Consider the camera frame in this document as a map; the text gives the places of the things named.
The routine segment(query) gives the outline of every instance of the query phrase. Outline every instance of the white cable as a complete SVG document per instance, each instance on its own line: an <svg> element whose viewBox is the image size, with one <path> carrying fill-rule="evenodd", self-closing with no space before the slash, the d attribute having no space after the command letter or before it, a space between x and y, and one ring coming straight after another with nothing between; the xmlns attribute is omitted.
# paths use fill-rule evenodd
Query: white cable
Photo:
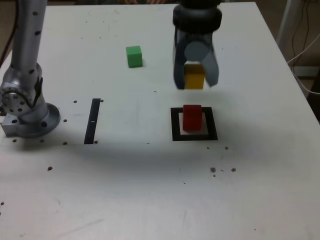
<svg viewBox="0 0 320 240"><path fill-rule="evenodd" d="M320 92L314 92L314 91L310 91L308 90L305 85L303 85L303 83L300 81L300 79L297 77L297 75L295 75L294 73L292 73L293 76L295 77L297 83L304 88L304 90L306 90L308 93L311 93L311 94L315 94L315 95L320 95Z"/></svg>
<svg viewBox="0 0 320 240"><path fill-rule="evenodd" d="M301 54L303 54L305 51L307 51L308 50L308 48L310 48L311 47L311 45L312 44L314 44L314 42L318 39L320 37L320 33L319 33L319 35L318 36L316 36L316 38L313 40L313 42L312 43L310 43L310 45L305 49L305 50L303 50L302 52L300 52L297 56L295 56L294 58L292 58L291 60L289 60L289 61L287 61L286 63L288 64L288 63L290 63L292 60L294 60L294 59L296 59L297 57L299 57Z"/></svg>

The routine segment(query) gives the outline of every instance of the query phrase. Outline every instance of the black square marker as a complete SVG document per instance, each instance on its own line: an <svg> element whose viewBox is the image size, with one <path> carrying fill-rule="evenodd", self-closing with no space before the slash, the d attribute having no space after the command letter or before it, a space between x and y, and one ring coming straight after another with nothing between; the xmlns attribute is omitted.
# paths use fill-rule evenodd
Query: black square marker
<svg viewBox="0 0 320 240"><path fill-rule="evenodd" d="M211 141L218 140L214 115L211 107L202 107L205 115L207 134L181 134L179 114L183 113L183 107L171 108L172 141Z"/></svg>

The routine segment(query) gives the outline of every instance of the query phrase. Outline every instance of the green cube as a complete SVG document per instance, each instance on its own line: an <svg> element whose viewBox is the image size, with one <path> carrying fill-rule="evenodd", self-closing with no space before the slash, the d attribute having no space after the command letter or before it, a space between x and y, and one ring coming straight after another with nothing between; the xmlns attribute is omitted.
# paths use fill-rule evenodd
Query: green cube
<svg viewBox="0 0 320 240"><path fill-rule="evenodd" d="M127 46L125 51L129 68L142 67L142 52L140 46Z"/></svg>

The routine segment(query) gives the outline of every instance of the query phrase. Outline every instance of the red cube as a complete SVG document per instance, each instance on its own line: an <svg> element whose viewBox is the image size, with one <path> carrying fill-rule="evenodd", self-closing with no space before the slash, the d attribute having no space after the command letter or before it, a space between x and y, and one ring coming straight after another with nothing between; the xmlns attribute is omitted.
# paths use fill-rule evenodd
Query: red cube
<svg viewBox="0 0 320 240"><path fill-rule="evenodd" d="M186 132L200 131L202 127L201 105L183 105L182 129Z"/></svg>

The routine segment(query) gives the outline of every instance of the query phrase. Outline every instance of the cable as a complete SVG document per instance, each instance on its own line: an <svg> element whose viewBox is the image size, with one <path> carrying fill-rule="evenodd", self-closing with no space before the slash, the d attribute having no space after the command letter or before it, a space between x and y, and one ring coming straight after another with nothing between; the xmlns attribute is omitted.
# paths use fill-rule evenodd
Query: cable
<svg viewBox="0 0 320 240"><path fill-rule="evenodd" d="M304 90L306 90L308 93L311 93L311 94L315 94L315 95L320 95L320 92L314 92L314 91L310 91L308 90L305 85L303 85L303 83L300 81L300 79L297 77L297 75L295 75L293 72L292 72L292 75L294 76L296 82L298 83L299 86L303 87Z"/></svg>
<svg viewBox="0 0 320 240"><path fill-rule="evenodd" d="M2 64L4 63L4 61L5 61L6 53L7 53L8 49L9 49L9 46L10 46L10 43L12 42L12 39L14 38L14 35L15 35L15 32L16 32L16 29L17 29L17 24L18 24L18 15L19 15L19 3L18 3L18 0L15 0L15 16L14 16L13 28L12 28L11 34L9 36L9 39L5 44L3 52L1 54L0 68L1 68Z"/></svg>
<svg viewBox="0 0 320 240"><path fill-rule="evenodd" d="M303 50L302 52L300 52L297 56L295 56L294 58L292 58L291 60L289 60L289 61L287 61L286 63L288 64L288 63L290 63L292 60L294 60L294 59L296 59L297 57L299 57L301 54L303 54L305 51L307 51L308 50L308 48L310 48L311 47L311 45L312 44L314 44L314 42L318 39L320 37L320 33L319 33L319 35L318 36L316 36L316 38L313 40L313 42L312 43L310 43L310 45L305 49L305 50Z"/></svg>
<svg viewBox="0 0 320 240"><path fill-rule="evenodd" d="M306 35L305 35L305 38L304 38L304 43L303 43L302 51L305 50L306 43L307 43L307 40L308 40L309 30L310 30L310 26L309 26L309 12L308 12L309 4L310 4L310 0L307 1L306 7L305 7L305 14L306 14ZM300 58L301 58L301 55L297 58L296 61L293 61L293 62L294 62L294 65L296 65L296 64L299 62Z"/></svg>
<svg viewBox="0 0 320 240"><path fill-rule="evenodd" d="M292 45L292 51L293 51L293 57L294 57L294 58L296 57L296 51L295 51L295 45L294 45L294 43L295 43L295 37L296 37L296 34L297 34L297 32L298 32L298 29L299 29L302 21L304 20L304 8L305 8L305 4L306 4L306 1L303 2L302 8L301 8L301 18L300 18L300 21L299 21L298 25L296 26L296 29L295 29L295 31L294 31L293 36L292 36L291 45ZM292 70L293 72L295 72L295 61L293 61L291 70Z"/></svg>

